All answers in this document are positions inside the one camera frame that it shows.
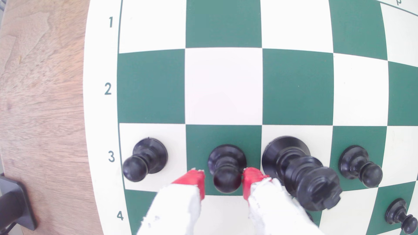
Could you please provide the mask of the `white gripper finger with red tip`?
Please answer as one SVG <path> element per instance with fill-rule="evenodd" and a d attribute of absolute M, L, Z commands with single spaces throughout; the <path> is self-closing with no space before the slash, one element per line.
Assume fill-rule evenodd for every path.
<path fill-rule="evenodd" d="M 243 197 L 257 235 L 323 235 L 305 209 L 283 189 L 277 178 L 258 168 L 243 170 Z"/>
<path fill-rule="evenodd" d="M 192 168 L 161 188 L 137 235 L 192 235 L 205 197 L 205 172 Z"/>

